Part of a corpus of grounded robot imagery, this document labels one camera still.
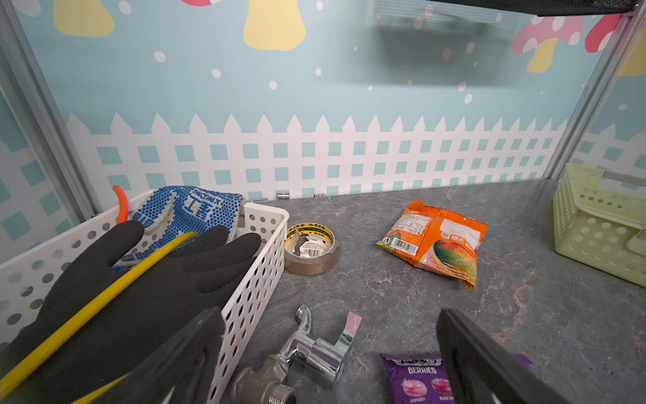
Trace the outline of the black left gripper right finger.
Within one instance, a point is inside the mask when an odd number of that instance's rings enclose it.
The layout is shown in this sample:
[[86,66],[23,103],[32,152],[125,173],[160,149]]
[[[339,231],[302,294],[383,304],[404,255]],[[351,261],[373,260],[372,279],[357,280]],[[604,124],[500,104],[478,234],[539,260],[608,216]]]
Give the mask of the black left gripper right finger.
[[460,311],[440,311],[437,340],[457,403],[568,402]]

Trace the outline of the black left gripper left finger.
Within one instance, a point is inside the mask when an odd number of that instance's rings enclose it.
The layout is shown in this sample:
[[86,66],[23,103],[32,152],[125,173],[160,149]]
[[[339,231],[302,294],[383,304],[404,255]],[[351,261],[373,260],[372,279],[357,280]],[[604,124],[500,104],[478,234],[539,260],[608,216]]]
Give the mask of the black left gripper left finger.
[[94,402],[208,402],[224,334],[220,308],[202,311]]

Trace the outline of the small purple berries candy bag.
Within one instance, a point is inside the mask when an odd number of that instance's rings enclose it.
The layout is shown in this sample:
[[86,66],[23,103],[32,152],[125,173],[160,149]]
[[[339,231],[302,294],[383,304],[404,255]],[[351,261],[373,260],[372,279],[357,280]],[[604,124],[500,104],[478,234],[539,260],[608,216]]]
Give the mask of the small purple berries candy bag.
[[454,403],[444,360],[439,355],[399,356],[382,353],[393,403]]

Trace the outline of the orange candy bag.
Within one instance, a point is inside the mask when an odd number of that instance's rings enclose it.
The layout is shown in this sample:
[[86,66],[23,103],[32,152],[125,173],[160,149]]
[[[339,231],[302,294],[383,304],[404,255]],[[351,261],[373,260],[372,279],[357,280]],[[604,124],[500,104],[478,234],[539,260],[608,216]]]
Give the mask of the orange candy bag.
[[473,290],[477,252],[487,230],[482,222],[416,200],[377,245],[418,269],[459,279]]

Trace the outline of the light green perforated basket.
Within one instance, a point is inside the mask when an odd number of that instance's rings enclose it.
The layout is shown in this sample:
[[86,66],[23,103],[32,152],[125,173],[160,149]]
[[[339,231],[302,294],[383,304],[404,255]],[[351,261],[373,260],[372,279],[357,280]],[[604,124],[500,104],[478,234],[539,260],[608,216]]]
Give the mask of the light green perforated basket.
[[567,164],[553,197],[555,251],[607,274],[645,286],[645,198],[612,182],[642,178]]

